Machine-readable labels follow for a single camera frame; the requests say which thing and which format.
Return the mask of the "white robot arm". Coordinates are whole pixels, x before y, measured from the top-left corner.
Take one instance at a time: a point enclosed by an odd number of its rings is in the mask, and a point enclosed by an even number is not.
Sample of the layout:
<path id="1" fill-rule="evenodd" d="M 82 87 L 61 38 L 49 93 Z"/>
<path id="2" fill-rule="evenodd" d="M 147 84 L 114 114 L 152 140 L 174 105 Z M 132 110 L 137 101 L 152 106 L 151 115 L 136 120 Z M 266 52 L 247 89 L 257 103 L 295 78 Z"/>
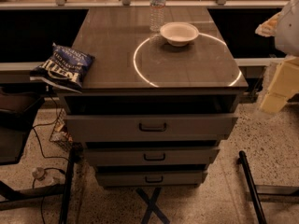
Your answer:
<path id="1" fill-rule="evenodd" d="M 276 49 L 286 54 L 259 104 L 260 111 L 276 114 L 299 92 L 299 0 L 290 0 L 279 13 L 260 24 L 255 33 L 273 36 Z"/>

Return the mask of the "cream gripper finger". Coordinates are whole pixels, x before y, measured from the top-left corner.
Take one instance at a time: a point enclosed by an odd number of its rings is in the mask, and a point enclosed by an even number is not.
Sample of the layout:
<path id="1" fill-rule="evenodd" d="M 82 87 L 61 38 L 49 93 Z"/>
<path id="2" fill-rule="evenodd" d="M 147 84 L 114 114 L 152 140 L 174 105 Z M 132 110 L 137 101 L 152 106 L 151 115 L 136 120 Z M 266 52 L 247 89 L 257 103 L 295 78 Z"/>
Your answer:
<path id="1" fill-rule="evenodd" d="M 281 62 L 260 104 L 267 114 L 278 113 L 299 92 L 299 58 L 288 57 Z"/>

